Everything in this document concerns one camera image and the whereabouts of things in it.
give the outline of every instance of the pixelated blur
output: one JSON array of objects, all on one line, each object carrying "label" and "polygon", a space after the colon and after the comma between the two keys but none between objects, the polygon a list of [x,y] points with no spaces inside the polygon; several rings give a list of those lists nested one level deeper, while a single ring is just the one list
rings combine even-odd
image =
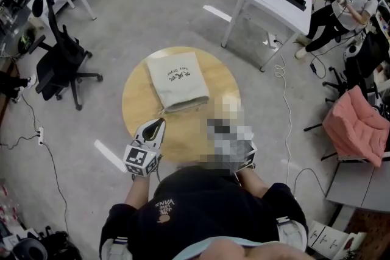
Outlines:
[{"label": "pixelated blur", "polygon": [[207,140],[214,151],[207,156],[207,167],[232,173],[250,166],[257,149],[251,127],[244,125],[244,112],[237,98],[223,97],[210,101],[207,107]]}]

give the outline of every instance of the black office chair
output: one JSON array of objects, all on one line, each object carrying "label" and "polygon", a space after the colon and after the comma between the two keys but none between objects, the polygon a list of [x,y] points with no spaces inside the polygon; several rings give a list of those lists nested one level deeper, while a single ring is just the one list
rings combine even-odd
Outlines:
[{"label": "black office chair", "polygon": [[[367,88],[365,81],[380,63],[383,61],[390,61],[389,41],[380,29],[377,30],[378,32],[376,34],[369,32],[363,41],[359,53],[357,53],[356,56],[347,59],[346,70],[344,71],[347,81],[341,81],[337,71],[333,67],[330,67],[329,70],[334,72],[337,83],[323,82],[323,86],[330,86],[337,89],[340,97],[346,90],[359,85],[361,92],[366,99],[371,92],[375,92],[376,97],[379,97],[375,82],[373,87]],[[334,102],[330,99],[325,99],[325,101]]]},{"label": "black office chair", "polygon": [[[54,0],[46,0],[48,4],[49,25],[53,31],[56,44],[52,47],[43,41],[43,35],[30,47],[29,53],[37,47],[47,50],[47,53],[37,64],[37,76],[39,84],[35,88],[37,93],[42,93],[44,100],[56,96],[61,100],[61,91],[71,85],[72,94],[76,109],[80,111],[82,105],[77,100],[75,80],[80,83],[82,77],[97,77],[98,82],[103,81],[103,76],[98,73],[77,72],[85,57],[91,58],[92,53],[86,51],[79,45],[77,38],[73,39],[68,35],[66,26],[63,25],[63,32],[59,31],[53,11]],[[32,13],[34,16],[41,16],[43,11],[43,0],[34,0]]]}]

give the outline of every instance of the white cable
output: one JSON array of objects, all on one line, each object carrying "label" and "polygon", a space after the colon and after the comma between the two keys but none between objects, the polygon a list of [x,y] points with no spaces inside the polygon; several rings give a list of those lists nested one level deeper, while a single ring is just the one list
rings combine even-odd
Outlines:
[{"label": "white cable", "polygon": [[283,78],[283,81],[285,82],[285,89],[283,90],[283,98],[286,102],[286,105],[288,107],[288,119],[290,121],[290,130],[288,132],[288,135],[286,137],[286,140],[285,140],[285,144],[286,144],[286,147],[287,147],[287,152],[288,152],[288,161],[287,161],[287,181],[286,181],[286,185],[288,185],[288,177],[289,177],[289,164],[290,164],[290,159],[291,159],[291,152],[290,152],[290,148],[288,147],[288,143],[287,143],[287,140],[288,138],[290,137],[290,133],[291,133],[291,129],[293,129],[293,123],[291,122],[291,109],[290,109],[290,106],[288,105],[288,102],[287,102],[287,99],[286,99],[286,79],[285,79],[285,68],[286,68],[286,63],[285,63],[285,59],[280,56],[282,58],[282,61],[283,61],[283,66],[280,66],[278,64],[276,64],[274,67],[276,70],[281,70],[281,72],[275,72],[274,75],[275,77],[281,77]]}]

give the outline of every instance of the printed logo on shirt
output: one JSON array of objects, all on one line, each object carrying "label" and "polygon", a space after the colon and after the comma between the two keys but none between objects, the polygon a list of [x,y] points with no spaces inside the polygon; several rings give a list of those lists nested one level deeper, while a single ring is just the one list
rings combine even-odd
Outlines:
[{"label": "printed logo on shirt", "polygon": [[158,212],[160,213],[157,223],[164,223],[171,220],[171,217],[169,216],[169,213],[172,211],[171,205],[175,205],[171,199],[163,200],[155,205],[158,207]]}]

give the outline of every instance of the black pants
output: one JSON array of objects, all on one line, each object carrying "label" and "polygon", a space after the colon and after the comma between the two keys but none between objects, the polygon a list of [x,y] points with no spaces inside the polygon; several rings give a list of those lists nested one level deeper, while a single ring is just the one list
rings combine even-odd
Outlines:
[{"label": "black pants", "polygon": [[5,72],[0,71],[0,93],[5,94],[12,99],[18,96],[19,87],[27,86],[28,80],[17,77],[11,77]]},{"label": "black pants", "polygon": [[349,32],[337,19],[333,12],[332,5],[326,5],[324,8],[315,11],[311,15],[310,30],[307,38],[313,39],[319,26],[325,26],[321,36],[306,46],[306,51],[311,52],[325,46],[329,41],[337,36]]}]

